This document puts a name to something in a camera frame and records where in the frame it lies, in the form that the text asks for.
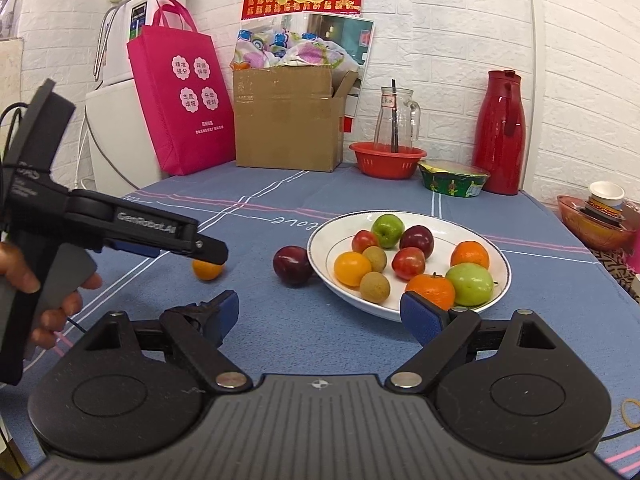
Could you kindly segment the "person's left hand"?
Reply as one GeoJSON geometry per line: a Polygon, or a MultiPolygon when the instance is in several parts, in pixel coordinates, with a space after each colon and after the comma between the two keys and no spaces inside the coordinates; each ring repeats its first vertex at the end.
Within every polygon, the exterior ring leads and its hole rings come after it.
{"type": "Polygon", "coordinates": [[[30,341],[37,347],[51,349],[56,345],[58,334],[64,328],[67,320],[82,309],[82,297],[78,288],[70,290],[65,297],[60,294],[52,295],[53,283],[50,273],[44,292],[41,283],[28,266],[20,248],[8,242],[1,243],[1,275],[17,291],[26,295],[37,295],[47,300],[48,310],[40,313],[39,321],[30,334],[30,341]]]}

